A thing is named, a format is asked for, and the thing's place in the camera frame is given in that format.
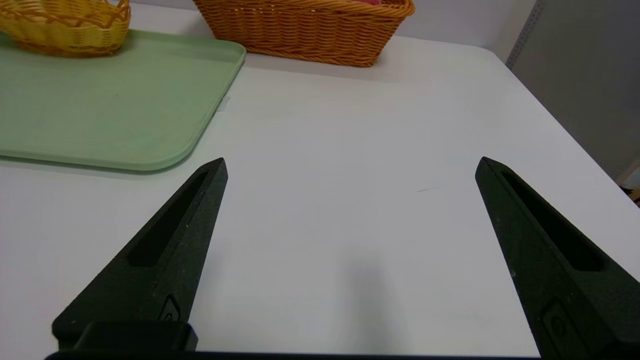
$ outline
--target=pink object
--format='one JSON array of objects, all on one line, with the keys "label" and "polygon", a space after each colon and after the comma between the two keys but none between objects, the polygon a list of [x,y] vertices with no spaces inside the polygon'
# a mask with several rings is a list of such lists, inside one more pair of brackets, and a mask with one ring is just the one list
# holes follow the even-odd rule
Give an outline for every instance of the pink object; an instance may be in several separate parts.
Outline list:
[{"label": "pink object", "polygon": [[367,3],[367,4],[372,4],[372,5],[380,5],[382,3],[382,0],[356,0],[356,1],[360,1],[362,3]]}]

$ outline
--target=table surface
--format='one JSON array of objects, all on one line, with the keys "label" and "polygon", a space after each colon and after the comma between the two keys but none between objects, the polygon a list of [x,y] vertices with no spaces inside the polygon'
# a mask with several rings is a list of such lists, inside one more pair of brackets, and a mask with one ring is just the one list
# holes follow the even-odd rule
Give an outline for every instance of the table surface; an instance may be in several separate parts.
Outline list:
[{"label": "table surface", "polygon": [[[133,5],[132,28],[210,36]],[[640,277],[638,209],[491,52],[394,37],[369,69],[251,54],[193,154],[150,175],[0,161],[0,348],[53,319],[201,164],[229,182],[190,322],[200,350],[535,356],[474,181],[520,174]]]}]

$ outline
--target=orange wicker basket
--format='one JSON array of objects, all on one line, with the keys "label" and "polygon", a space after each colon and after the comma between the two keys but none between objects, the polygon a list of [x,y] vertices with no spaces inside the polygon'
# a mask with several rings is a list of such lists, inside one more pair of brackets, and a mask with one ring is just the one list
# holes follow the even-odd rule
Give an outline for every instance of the orange wicker basket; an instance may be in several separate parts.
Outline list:
[{"label": "orange wicker basket", "polygon": [[0,31],[21,48],[84,58],[116,53],[129,30],[129,0],[0,0]]},{"label": "orange wicker basket", "polygon": [[370,67],[412,0],[371,5],[352,0],[194,0],[216,38],[248,51]]}]

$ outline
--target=green tray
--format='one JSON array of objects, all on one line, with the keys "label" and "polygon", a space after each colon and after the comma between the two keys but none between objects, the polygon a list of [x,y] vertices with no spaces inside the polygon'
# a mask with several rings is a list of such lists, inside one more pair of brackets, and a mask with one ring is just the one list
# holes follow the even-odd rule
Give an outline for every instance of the green tray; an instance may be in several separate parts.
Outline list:
[{"label": "green tray", "polygon": [[17,49],[0,33],[0,156],[154,171],[196,145],[242,45],[132,30],[112,57]]}]

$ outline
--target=wicker basket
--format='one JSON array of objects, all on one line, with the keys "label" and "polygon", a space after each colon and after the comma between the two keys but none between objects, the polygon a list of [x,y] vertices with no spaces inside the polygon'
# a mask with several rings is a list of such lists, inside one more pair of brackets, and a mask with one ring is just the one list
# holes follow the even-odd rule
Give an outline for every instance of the wicker basket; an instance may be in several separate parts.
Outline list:
[{"label": "wicker basket", "polygon": [[73,58],[116,53],[129,30],[129,0],[0,0],[0,31],[21,48]]},{"label": "wicker basket", "polygon": [[370,67],[412,0],[194,0],[216,38],[254,53]]}]

